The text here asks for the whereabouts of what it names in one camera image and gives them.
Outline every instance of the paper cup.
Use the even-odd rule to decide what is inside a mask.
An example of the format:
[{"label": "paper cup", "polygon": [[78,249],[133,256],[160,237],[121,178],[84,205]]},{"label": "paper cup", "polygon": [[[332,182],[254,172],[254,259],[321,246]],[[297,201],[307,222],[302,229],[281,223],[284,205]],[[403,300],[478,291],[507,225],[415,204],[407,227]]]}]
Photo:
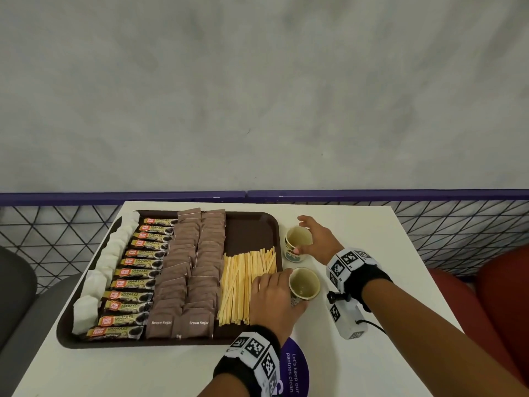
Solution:
[{"label": "paper cup", "polygon": [[307,255],[298,255],[294,253],[294,248],[301,245],[310,245],[312,243],[312,234],[308,229],[301,226],[290,228],[285,235],[285,258],[294,263],[299,263]]},{"label": "paper cup", "polygon": [[290,305],[295,306],[303,300],[312,300],[320,293],[318,275],[306,267],[298,267],[290,274]]}]

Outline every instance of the circular sticker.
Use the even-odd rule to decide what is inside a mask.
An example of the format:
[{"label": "circular sticker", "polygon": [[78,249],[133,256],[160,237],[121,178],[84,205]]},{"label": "circular sticker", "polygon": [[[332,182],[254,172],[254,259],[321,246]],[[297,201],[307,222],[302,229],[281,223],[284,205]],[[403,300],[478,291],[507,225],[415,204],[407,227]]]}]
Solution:
[{"label": "circular sticker", "polygon": [[281,380],[277,383],[277,388],[273,395],[283,397],[308,396],[309,376],[307,360],[301,348],[291,338],[288,338],[281,348],[279,371]]}]

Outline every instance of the finger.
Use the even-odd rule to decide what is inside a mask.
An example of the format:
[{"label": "finger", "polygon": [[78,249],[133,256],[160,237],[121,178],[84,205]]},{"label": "finger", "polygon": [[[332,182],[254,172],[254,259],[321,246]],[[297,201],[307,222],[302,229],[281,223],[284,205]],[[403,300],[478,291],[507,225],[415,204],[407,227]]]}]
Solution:
[{"label": "finger", "polygon": [[302,226],[302,227],[316,227],[316,226],[320,225],[311,216],[298,216],[298,220],[301,221],[301,223],[299,225]]},{"label": "finger", "polygon": [[268,282],[270,281],[270,275],[265,273],[261,276],[261,281],[259,282],[259,291],[263,291],[268,288]]},{"label": "finger", "polygon": [[277,287],[279,284],[279,276],[281,275],[281,272],[274,273],[270,276],[270,280],[268,281],[268,288],[270,287]]},{"label": "finger", "polygon": [[261,281],[261,276],[256,277],[252,281],[252,295],[255,295],[259,292],[259,282]]},{"label": "finger", "polygon": [[308,308],[308,303],[309,301],[301,301],[295,307],[292,308],[292,314],[296,321],[301,318],[301,315],[305,313]]},{"label": "finger", "polygon": [[311,255],[313,252],[313,245],[300,245],[294,248],[294,253],[297,255]]},{"label": "finger", "polygon": [[281,272],[281,274],[279,275],[279,288],[289,289],[288,280],[290,279],[292,271],[292,269],[286,269]]}]

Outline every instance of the table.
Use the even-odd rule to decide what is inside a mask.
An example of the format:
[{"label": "table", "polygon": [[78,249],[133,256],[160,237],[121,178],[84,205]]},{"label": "table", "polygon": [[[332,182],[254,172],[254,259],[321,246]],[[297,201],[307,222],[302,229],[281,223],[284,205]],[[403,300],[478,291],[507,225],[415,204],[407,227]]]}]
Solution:
[{"label": "table", "polygon": [[[203,210],[267,212],[277,219],[282,234],[298,223],[297,216],[311,215],[329,227],[343,245],[359,246],[371,253],[397,285],[461,328],[390,207],[125,202],[117,216],[134,210],[184,210],[198,206]],[[370,327],[358,339],[342,339],[325,307],[330,284],[325,267],[312,258],[300,264],[283,258],[283,267],[299,266],[316,270],[322,281],[322,292],[311,302],[292,334],[308,362],[309,395],[431,395],[382,332]],[[378,323],[372,314],[365,313],[365,317]],[[211,380],[213,368],[226,348],[71,350],[57,342],[55,332],[56,323],[20,382],[15,397],[196,396]]]}]

